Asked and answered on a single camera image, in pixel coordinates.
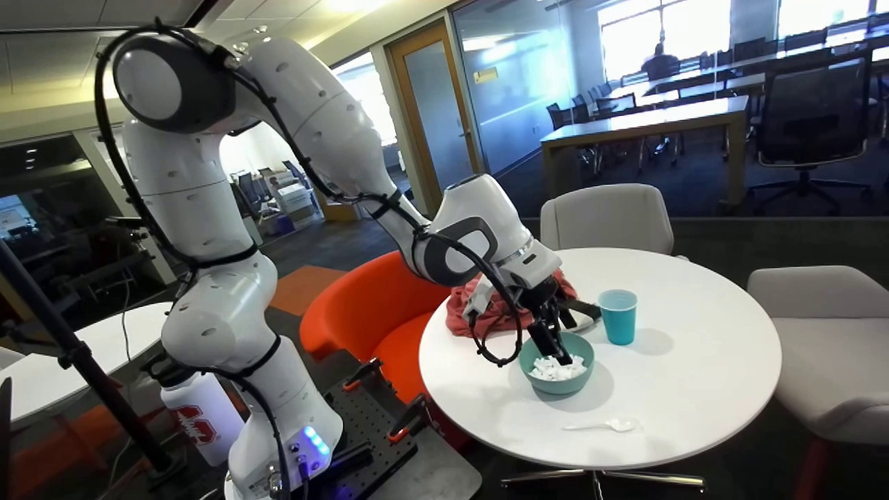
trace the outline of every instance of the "bowl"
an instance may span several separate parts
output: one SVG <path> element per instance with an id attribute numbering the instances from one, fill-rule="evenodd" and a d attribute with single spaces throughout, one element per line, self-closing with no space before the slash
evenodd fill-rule
<path id="1" fill-rule="evenodd" d="M 522 344 L 520 366 L 522 366 L 524 378 L 531 380 L 531 385 L 538 394 L 550 394 L 550 398 L 577 394 L 586 385 L 588 376 L 592 376 L 592 365 L 595 365 L 592 344 L 582 335 L 572 335 L 572 333 L 563 333 L 560 344 L 563 344 L 566 352 L 582 358 L 582 366 L 586 366 L 579 376 L 566 378 L 566 380 L 543 380 L 543 378 L 531 376 L 534 373 L 534 362 L 541 358 L 541 355 L 538 355 L 538 351 L 535 351 L 535 344 L 531 338 Z"/>

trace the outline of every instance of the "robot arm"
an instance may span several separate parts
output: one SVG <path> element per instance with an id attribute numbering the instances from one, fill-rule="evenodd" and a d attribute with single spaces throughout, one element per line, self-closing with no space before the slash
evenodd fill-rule
<path id="1" fill-rule="evenodd" d="M 263 326 L 278 272 L 238 223 L 220 166 L 225 133 L 268 123 L 328 198 L 361 206 L 386 228 L 416 276 L 459 287 L 485 272 L 513 309 L 535 315 L 528 330 L 538 351 L 570 362 L 557 341 L 557 322 L 572 326 L 552 281 L 557 255 L 528 234 L 496 181 L 477 176 L 449 187 L 438 213 L 424 219 L 386 176 L 361 106 L 303 48 L 260 41 L 235 59 L 182 31 L 147 31 L 120 35 L 100 55 L 97 117 L 135 212 L 192 269 L 164 326 L 164 351 L 246 390 L 250 419 L 228 456 L 228 497 L 272 492 L 268 463 L 281 463 L 278 488 L 324 472 L 342 419 L 295 344 Z M 125 160 L 103 119 L 100 81 L 111 55 L 115 91 L 132 115 L 122 127 Z"/>

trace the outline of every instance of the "blue cup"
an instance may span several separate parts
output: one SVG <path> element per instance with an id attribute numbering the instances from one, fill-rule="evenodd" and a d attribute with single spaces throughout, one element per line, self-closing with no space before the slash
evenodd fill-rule
<path id="1" fill-rule="evenodd" d="M 636 295 L 607 288 L 599 295 L 602 322 L 611 344 L 632 344 L 636 338 Z"/>

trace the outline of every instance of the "floor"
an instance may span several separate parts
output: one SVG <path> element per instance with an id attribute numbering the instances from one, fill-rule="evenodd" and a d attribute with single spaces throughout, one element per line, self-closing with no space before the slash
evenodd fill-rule
<path id="1" fill-rule="evenodd" d="M 717 240 L 748 240 L 749 252 L 764 252 L 771 242 L 749 240 L 749 226 L 742 223 L 720 223 L 720 228 L 698 230 L 698 242 L 686 245 L 688 249 L 699 249 L 709 235 Z M 375 223 L 347 223 L 347 226 L 324 226 L 314 223 L 300 228 L 296 234 L 281 235 L 263 245 L 263 252 L 278 263 L 281 272 L 292 272 L 303 263 L 314 266 L 332 266 L 349 269 L 371 255 L 392 249 L 392 240 Z M 713 252 L 699 252 L 703 263 L 713 266 L 717 272 L 738 272 L 729 266 L 729 259 L 717 259 Z M 268 315 L 268 326 L 275 330 L 295 330 L 296 319 L 282 315 Z M 778 406 L 770 406 L 743 433 L 732 435 L 723 448 L 698 456 L 692 460 L 667 467 L 667 472 L 692 472 L 709 481 L 703 497 L 725 497 L 725 500 L 779 500 L 789 497 L 796 463 L 804 453 L 809 433 Z M 535 472 L 534 463 L 520 463 L 485 444 L 470 444 L 466 460 L 471 460 L 484 472 L 484 488 L 477 492 L 481 500 L 506 500 L 506 497 L 595 497 L 592 481 L 557 481 L 547 487 L 522 487 L 517 492 L 499 488 L 499 478 L 511 478 L 520 472 Z M 889 451 L 874 448 L 835 448 L 831 472 L 824 476 L 823 497 L 856 497 L 856 500 L 878 500 L 889 497 Z M 103 476 L 74 476 L 56 487 L 53 497 L 100 497 L 107 483 L 107 472 Z M 621 481 L 602 481 L 604 497 L 617 500 L 636 500 L 636 497 L 663 497 L 663 500 L 684 500 L 699 497 L 698 492 L 671 488 L 671 487 L 652 487 L 652 483 L 621 483 Z"/>

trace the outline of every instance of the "orange chair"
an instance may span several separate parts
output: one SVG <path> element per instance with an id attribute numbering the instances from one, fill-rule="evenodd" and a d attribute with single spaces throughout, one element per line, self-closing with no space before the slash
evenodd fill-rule
<path id="1" fill-rule="evenodd" d="M 424 394 L 418 335 L 447 292 L 447 287 L 416 277 L 396 249 L 384 252 L 311 299 L 300 344 L 314 358 L 347 351 L 357 362 L 384 362 L 379 373 L 396 401 L 411 403 Z"/>

